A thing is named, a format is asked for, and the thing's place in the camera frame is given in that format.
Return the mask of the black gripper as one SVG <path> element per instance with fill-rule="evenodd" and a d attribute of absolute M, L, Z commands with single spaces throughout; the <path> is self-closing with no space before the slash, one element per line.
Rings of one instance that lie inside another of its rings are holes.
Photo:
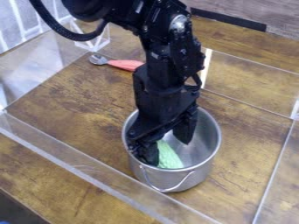
<path fill-rule="evenodd" d="M 134 72 L 138 117 L 126 137 L 137 158 L 147 165 L 159 165 L 158 141 L 173 130 L 178 140 L 189 144 L 198 123 L 201 77 L 170 69 L 154 75 L 149 65 Z"/>

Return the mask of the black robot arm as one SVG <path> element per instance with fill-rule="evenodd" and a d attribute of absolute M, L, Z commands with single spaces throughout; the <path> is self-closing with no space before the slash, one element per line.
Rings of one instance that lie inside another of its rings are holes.
<path fill-rule="evenodd" d="M 179 0 L 62 0 L 70 14 L 105 20 L 139 38 L 146 63 L 134 72 L 138 118 L 126 133 L 129 147 L 149 165 L 159 164 L 158 141 L 171 131 L 187 144 L 198 122 L 197 100 L 205 54 L 193 35 L 191 14 Z"/>

